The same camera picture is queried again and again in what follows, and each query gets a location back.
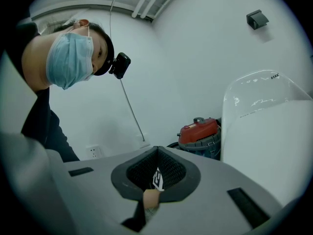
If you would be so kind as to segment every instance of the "ear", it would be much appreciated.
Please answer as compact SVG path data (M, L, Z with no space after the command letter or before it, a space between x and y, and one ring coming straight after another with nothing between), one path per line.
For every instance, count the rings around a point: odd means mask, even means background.
M89 21L87 19L81 19L81 20L76 21L73 27L74 29L78 29L80 27L88 27L88 25L89 25Z

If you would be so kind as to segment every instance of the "gray machine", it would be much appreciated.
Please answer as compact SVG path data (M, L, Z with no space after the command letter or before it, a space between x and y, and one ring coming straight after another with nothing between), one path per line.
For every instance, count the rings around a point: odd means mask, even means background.
M52 234L140 233L239 235L269 224L281 206L231 166L188 152L143 148L98 160L63 163L23 135L1 134L1 161L11 187ZM165 191L154 217L142 194L159 168Z

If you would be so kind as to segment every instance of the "electrical outlet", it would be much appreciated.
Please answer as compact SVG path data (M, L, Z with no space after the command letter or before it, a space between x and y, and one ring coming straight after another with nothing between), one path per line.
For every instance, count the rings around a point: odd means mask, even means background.
M143 133L143 137L145 138L145 141L143 141L141 134L136 136L136 139L139 143L139 148L143 148L143 147L150 145L148 133Z
M86 147L86 153L89 159L99 159L103 157L100 146L88 145Z

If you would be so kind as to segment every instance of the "white wall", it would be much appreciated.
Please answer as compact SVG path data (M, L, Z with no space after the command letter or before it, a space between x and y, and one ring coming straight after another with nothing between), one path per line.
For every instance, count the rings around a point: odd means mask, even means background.
M110 32L108 11L88 10L80 14L82 18ZM175 142L186 123L185 114L151 24L112 13L111 28L115 56L124 52L132 60L123 83L142 131L148 133L151 145ZM120 81L113 75L94 76L65 91L52 86L50 107L81 160L87 159L85 149L90 144L99 144L106 156L139 149L136 135L140 132Z
M254 31L246 14L257 9L269 23ZM79 17L109 33L108 11ZM111 28L115 53L132 60L123 83L151 145L177 141L176 133L194 117L221 117L226 87L248 72L275 69L313 90L312 47L280 0L173 0L153 25L112 13ZM53 86L50 106L80 159L87 159L90 144L106 156L139 148L139 130L112 75L67 91Z
M246 15L258 9L269 23L254 31ZM251 71L278 70L313 90L312 47L281 0L173 0L153 25L188 119L221 117L228 84Z

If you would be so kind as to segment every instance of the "surgical mask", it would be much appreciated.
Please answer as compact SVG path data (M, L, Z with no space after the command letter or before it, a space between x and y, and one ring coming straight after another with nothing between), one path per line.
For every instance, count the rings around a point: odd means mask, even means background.
M51 84L64 90L92 76L92 37L75 33L61 34L54 41L46 62L46 75Z

